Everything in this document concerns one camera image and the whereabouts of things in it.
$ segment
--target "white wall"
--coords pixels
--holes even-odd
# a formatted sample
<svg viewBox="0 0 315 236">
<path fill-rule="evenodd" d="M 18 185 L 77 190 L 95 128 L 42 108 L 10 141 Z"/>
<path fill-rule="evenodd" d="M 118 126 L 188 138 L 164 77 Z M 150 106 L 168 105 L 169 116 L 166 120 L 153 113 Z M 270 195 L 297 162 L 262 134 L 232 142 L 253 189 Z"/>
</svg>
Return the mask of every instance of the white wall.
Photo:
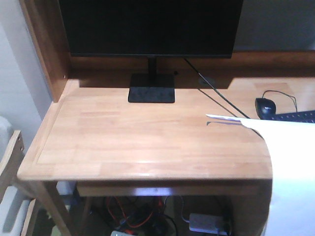
<svg viewBox="0 0 315 236">
<path fill-rule="evenodd" d="M 315 50 L 314 0 L 244 0 L 235 50 Z"/>
<path fill-rule="evenodd" d="M 0 1 L 0 116 L 21 129 L 26 149 L 51 103 L 18 0 Z"/>
</svg>

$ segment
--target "power strip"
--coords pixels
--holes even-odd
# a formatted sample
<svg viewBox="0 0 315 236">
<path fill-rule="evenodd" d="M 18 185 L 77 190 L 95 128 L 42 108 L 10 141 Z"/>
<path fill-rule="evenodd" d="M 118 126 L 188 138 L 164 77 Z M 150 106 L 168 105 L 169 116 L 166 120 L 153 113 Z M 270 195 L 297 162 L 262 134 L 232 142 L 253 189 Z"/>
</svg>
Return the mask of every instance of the power strip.
<svg viewBox="0 0 315 236">
<path fill-rule="evenodd" d="M 215 215 L 204 215 L 191 213 L 189 215 L 189 230 L 194 232 L 216 234 L 225 236 L 226 233 L 222 230 L 223 218 Z"/>
<path fill-rule="evenodd" d="M 118 231 L 113 231 L 110 236 L 132 236 Z"/>
</svg>

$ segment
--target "white paper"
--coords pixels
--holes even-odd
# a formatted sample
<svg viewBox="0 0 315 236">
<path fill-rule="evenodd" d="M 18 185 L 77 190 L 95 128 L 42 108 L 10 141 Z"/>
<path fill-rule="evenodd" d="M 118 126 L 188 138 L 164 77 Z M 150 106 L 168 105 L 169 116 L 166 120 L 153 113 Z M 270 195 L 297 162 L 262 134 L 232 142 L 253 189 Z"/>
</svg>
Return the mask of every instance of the white paper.
<svg viewBox="0 0 315 236">
<path fill-rule="evenodd" d="M 211 118 L 241 122 L 264 138 L 273 186 L 265 236 L 315 236 L 315 124 Z"/>
</svg>

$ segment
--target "black keyboard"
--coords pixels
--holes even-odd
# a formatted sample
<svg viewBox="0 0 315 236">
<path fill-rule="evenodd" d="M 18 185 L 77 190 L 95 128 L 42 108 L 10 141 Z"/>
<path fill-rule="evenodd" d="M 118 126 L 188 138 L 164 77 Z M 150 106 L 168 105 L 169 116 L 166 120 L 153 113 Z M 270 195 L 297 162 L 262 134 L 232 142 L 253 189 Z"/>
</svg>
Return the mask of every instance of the black keyboard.
<svg viewBox="0 0 315 236">
<path fill-rule="evenodd" d="M 263 114 L 261 119 L 315 123 L 315 111 L 293 112 L 293 113 L 283 113 L 283 114 L 275 114 L 275 115 Z"/>
</svg>

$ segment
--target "computer mouse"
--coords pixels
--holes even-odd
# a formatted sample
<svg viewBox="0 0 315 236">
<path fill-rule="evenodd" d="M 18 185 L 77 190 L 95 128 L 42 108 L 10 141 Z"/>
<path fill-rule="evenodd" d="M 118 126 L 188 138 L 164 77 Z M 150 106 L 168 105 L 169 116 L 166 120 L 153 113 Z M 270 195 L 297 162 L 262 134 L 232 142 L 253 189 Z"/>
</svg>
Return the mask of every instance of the computer mouse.
<svg viewBox="0 0 315 236">
<path fill-rule="evenodd" d="M 276 113 L 276 104 L 267 98 L 256 98 L 255 107 L 257 115 L 261 119 L 264 115 L 274 115 Z"/>
</svg>

